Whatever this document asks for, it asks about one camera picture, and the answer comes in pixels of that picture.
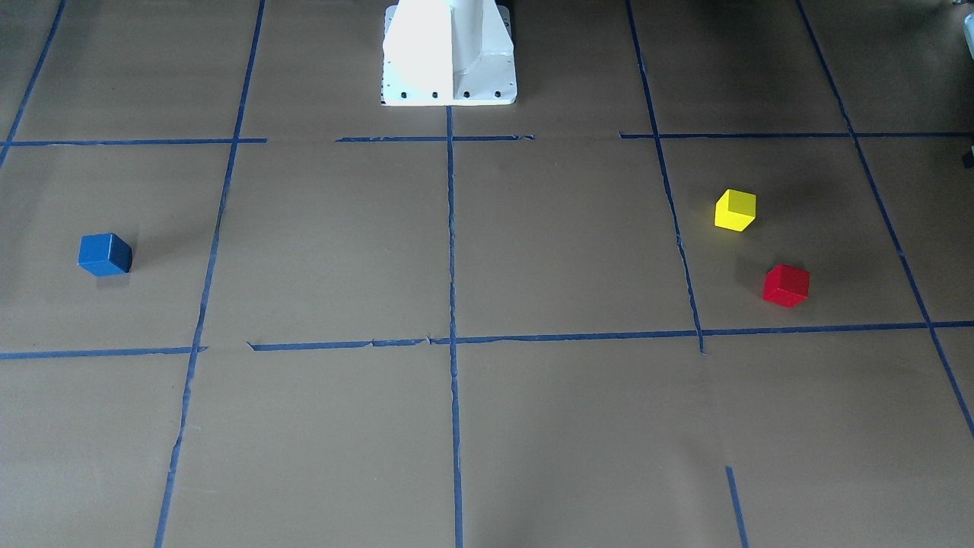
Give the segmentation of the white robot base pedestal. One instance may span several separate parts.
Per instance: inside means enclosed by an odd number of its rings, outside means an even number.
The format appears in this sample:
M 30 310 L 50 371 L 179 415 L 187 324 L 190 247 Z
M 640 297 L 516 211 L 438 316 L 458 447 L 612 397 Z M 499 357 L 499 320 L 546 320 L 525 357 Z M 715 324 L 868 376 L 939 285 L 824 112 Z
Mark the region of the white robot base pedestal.
M 497 1 L 399 1 L 385 10 L 380 104 L 514 104 L 511 10 Z

